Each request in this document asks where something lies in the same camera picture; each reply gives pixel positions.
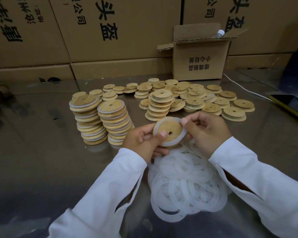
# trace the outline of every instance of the white shirt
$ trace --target white shirt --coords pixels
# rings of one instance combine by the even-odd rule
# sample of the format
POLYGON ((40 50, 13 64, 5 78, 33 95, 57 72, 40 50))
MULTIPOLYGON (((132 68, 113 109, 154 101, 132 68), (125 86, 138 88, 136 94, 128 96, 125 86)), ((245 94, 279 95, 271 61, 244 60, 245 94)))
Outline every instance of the white shirt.
MULTIPOLYGON (((274 167, 231 137, 208 160, 226 184, 254 208, 273 234, 298 238, 298 182, 274 167), (233 186, 224 170, 245 184, 250 193, 233 186)), ((121 148, 85 196, 71 210, 67 209, 50 226, 51 238, 120 237, 124 214, 135 198, 146 162, 135 152, 121 148), (129 203, 119 203, 136 188, 129 203)))

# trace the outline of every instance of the smartphone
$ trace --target smartphone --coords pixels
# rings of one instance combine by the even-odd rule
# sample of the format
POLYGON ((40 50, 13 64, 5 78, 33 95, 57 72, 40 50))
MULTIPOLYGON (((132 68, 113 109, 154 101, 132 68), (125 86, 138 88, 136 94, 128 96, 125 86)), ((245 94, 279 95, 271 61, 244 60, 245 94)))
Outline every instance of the smartphone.
POLYGON ((298 98, 288 94, 273 94, 269 98, 298 117, 298 98))

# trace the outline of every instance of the person's right hand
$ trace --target person's right hand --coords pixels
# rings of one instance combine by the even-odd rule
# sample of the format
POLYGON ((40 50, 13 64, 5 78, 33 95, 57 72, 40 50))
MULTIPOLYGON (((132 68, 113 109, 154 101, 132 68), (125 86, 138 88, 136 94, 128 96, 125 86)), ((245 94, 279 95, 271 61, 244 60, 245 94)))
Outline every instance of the person's right hand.
POLYGON ((201 152, 210 158, 212 154, 232 135, 222 117, 205 112, 196 112, 181 119, 188 138, 195 139, 201 152))

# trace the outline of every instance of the white bottle cap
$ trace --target white bottle cap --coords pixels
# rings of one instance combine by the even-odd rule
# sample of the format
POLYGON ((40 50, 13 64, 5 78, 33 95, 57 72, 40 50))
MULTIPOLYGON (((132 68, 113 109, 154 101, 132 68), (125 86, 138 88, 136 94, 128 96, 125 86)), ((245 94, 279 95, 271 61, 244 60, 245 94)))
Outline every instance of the white bottle cap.
POLYGON ((222 36, 224 36, 225 32, 221 29, 219 30, 217 33, 221 34, 222 36))

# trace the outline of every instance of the large cardboard box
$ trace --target large cardboard box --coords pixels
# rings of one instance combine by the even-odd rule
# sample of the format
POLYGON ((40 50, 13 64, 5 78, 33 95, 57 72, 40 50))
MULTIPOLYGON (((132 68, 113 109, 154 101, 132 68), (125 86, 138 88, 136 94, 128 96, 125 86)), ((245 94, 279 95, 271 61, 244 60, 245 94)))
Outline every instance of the large cardboard box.
POLYGON ((0 68, 70 62, 49 0, 0 0, 0 68))
POLYGON ((50 0, 72 62, 171 56, 181 0, 50 0))
POLYGON ((172 58, 144 58, 99 62, 72 63, 75 78, 97 79, 154 74, 170 74, 172 58))
POLYGON ((173 77, 176 80, 222 78, 228 50, 244 29, 233 29, 221 38, 213 38, 219 23, 199 23, 174 27, 174 42, 157 50, 173 48, 173 77))
POLYGON ((285 68, 292 53, 228 56, 225 69, 285 68))
POLYGON ((0 82, 13 94, 77 92, 78 87, 69 64, 0 69, 0 82))
POLYGON ((248 28, 229 55, 295 52, 298 0, 185 0, 183 24, 219 22, 223 30, 248 28))

